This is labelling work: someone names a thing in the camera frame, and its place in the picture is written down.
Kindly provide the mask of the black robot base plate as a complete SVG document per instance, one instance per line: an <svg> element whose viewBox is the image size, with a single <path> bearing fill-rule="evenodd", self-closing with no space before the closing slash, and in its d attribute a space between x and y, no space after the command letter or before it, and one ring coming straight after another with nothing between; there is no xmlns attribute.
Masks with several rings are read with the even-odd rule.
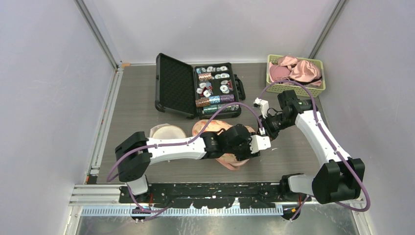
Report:
<svg viewBox="0 0 415 235"><path fill-rule="evenodd" d="M151 204L155 209L230 208L238 202L242 209L266 209L273 203L299 206L310 201L303 193L286 192L277 182L240 183L153 183L144 194L131 197L126 186L119 188L122 204Z"/></svg>

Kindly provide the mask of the floral mesh laundry bag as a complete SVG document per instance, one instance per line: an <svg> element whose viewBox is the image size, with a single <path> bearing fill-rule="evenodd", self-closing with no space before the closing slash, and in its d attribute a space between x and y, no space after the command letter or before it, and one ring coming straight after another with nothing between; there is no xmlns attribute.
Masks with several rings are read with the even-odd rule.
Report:
<svg viewBox="0 0 415 235"><path fill-rule="evenodd" d="M197 121L192 127L192 136L195 137L197 134L199 134L207 122L208 122L208 119L202 119L202 120ZM223 131L228 130L231 127L233 127L233 125L228 124L225 121L212 120L203 132L222 133ZM243 166L249 160L238 162L233 154L225 153L220 158L216 159L216 161L229 170L237 171L240 169L241 166Z"/></svg>

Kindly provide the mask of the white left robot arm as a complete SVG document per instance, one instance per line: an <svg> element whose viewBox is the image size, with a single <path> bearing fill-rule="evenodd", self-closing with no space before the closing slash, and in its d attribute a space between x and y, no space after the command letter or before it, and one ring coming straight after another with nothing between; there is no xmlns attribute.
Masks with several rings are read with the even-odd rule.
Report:
<svg viewBox="0 0 415 235"><path fill-rule="evenodd" d="M236 168L260 155L261 136L249 126L202 120L192 131L193 137L181 139L148 138L144 132L135 132L115 148L116 163L107 181L112 181L115 178L113 172L117 171L116 176L127 184L131 196L143 203L150 196L145 176L150 165L179 159L219 159Z"/></svg>

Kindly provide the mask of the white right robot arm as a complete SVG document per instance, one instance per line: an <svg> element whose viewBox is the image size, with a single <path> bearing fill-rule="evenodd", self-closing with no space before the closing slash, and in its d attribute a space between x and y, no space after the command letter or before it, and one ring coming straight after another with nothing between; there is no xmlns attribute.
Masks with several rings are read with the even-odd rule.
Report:
<svg viewBox="0 0 415 235"><path fill-rule="evenodd" d="M295 126L309 141L318 159L320 170L315 176L296 173L284 175L279 194L292 201L299 193L313 196L319 203L338 203L360 197L365 165L353 159L329 132L314 99L300 100L295 91L283 91L277 96L281 110L272 108L263 99L255 102L261 109L261 123L267 136L274 140L280 131Z"/></svg>

